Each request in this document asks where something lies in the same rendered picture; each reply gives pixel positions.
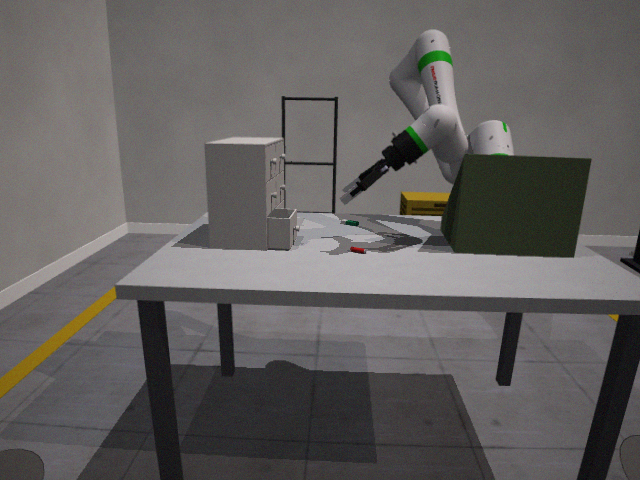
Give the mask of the small white chest of drawers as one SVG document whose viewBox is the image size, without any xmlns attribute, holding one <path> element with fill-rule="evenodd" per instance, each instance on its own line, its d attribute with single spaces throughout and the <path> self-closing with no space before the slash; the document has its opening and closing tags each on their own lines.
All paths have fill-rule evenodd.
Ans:
<svg viewBox="0 0 640 480">
<path fill-rule="evenodd" d="M 267 251 L 265 138 L 232 137 L 204 143 L 210 248 Z"/>
</svg>

